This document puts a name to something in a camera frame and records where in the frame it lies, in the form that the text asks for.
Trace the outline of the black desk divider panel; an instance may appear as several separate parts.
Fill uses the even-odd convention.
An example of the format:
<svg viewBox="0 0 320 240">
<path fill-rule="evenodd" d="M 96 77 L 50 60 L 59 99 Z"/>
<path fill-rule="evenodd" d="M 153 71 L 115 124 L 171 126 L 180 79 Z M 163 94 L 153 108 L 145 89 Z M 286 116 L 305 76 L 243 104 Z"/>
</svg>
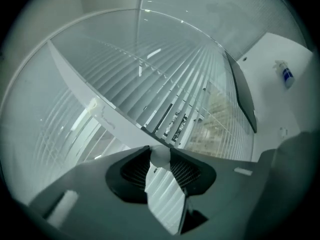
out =
<svg viewBox="0 0 320 240">
<path fill-rule="evenodd" d="M 238 62 L 227 51 L 225 53 L 234 80 L 237 103 L 253 132 L 256 134 L 257 120 L 254 114 L 255 107 L 248 82 Z"/>
</svg>

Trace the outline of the blue label spray bottle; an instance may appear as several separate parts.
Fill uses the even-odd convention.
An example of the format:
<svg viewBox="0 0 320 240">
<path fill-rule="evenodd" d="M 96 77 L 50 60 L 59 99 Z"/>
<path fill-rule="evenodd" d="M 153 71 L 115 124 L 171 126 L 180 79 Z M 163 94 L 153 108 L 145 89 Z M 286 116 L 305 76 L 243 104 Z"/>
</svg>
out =
<svg viewBox="0 0 320 240">
<path fill-rule="evenodd" d="M 295 82 L 295 78 L 289 69 L 288 63 L 284 60 L 275 60 L 273 68 L 275 68 L 277 75 L 283 80 L 285 87 L 289 89 Z"/>
</svg>

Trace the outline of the white ball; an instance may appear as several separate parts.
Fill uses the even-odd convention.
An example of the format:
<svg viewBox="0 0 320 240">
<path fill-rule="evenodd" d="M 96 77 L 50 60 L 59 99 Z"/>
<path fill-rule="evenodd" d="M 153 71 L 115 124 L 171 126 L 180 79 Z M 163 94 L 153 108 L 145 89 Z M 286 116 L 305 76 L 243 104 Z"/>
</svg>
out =
<svg viewBox="0 0 320 240">
<path fill-rule="evenodd" d="M 155 145 L 150 148 L 150 162 L 157 168 L 170 170 L 171 152 L 164 145 Z"/>
</svg>

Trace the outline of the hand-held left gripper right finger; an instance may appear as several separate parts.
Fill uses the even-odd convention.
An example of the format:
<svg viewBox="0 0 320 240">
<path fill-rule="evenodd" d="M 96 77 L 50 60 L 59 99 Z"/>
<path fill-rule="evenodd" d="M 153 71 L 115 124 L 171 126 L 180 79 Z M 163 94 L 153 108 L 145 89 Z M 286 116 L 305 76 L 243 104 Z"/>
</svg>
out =
<svg viewBox="0 0 320 240">
<path fill-rule="evenodd" d="M 170 169 L 185 194 L 180 236 L 257 236 L 260 163 L 171 149 Z"/>
</svg>

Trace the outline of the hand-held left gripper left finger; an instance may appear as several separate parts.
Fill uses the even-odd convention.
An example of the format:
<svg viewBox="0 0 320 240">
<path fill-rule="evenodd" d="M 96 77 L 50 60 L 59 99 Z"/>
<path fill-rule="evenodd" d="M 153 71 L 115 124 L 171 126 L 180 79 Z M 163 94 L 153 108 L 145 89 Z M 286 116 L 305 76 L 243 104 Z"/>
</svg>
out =
<svg viewBox="0 0 320 240">
<path fill-rule="evenodd" d="M 72 240 L 172 240 L 148 207 L 150 154 L 144 146 L 81 163 L 29 207 Z"/>
</svg>

